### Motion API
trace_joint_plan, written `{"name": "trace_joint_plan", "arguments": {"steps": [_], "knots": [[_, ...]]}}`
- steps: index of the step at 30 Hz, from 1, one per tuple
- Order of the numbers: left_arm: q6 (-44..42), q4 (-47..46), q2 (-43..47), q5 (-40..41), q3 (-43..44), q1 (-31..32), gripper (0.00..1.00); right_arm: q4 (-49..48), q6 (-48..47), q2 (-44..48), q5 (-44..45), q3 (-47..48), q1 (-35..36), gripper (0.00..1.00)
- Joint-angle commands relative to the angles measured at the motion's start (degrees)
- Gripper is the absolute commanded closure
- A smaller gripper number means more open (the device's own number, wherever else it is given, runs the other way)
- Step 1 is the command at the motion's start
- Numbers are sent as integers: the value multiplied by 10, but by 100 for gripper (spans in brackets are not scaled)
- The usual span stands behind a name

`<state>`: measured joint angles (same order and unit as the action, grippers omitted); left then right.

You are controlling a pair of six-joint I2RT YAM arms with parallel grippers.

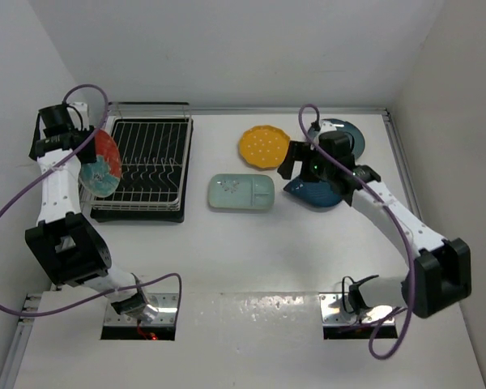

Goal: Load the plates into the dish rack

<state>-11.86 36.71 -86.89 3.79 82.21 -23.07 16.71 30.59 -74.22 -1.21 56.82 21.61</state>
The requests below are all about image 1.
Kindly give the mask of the red blue floral plate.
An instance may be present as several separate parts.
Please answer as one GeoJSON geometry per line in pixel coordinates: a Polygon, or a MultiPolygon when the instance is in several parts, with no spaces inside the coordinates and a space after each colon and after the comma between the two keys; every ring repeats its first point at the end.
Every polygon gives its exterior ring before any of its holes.
{"type": "Polygon", "coordinates": [[[103,199],[112,195],[122,177],[122,159],[114,139],[104,130],[95,136],[96,161],[82,165],[79,180],[93,196],[103,199]]]}

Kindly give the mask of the teal round plate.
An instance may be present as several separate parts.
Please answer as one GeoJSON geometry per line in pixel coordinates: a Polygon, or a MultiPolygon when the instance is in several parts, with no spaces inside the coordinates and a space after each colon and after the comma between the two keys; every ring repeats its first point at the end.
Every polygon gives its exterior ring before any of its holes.
{"type": "Polygon", "coordinates": [[[308,136],[316,138],[319,133],[337,130],[346,134],[349,138],[352,154],[356,159],[365,151],[365,137],[357,126],[351,122],[337,118],[325,118],[319,122],[313,122],[308,129],[308,136]]]}

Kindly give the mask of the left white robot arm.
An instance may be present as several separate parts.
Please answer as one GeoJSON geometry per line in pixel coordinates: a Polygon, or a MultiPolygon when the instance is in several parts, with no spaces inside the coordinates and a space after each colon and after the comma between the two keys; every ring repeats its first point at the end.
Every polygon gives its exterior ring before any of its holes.
{"type": "Polygon", "coordinates": [[[79,172],[96,158],[94,143],[76,150],[94,129],[87,104],[43,108],[37,121],[45,126],[45,136],[34,140],[32,155],[43,180],[40,214],[25,232],[29,249],[53,284],[88,287],[103,293],[117,314],[152,322],[158,310],[139,278],[113,265],[106,242],[81,210],[79,172]]]}

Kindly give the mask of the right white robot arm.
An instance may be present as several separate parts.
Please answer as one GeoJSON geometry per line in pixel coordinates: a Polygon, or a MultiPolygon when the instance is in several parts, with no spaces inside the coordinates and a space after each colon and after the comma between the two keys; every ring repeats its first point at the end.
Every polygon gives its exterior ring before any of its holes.
{"type": "Polygon", "coordinates": [[[374,224],[409,268],[404,277],[373,275],[352,282],[347,301],[353,313],[388,305],[428,318],[471,295],[468,244],[433,231],[403,206],[376,171],[356,163],[343,132],[322,133],[315,144],[291,141],[279,175],[291,178],[297,161],[303,181],[328,183],[347,205],[374,224]]]}

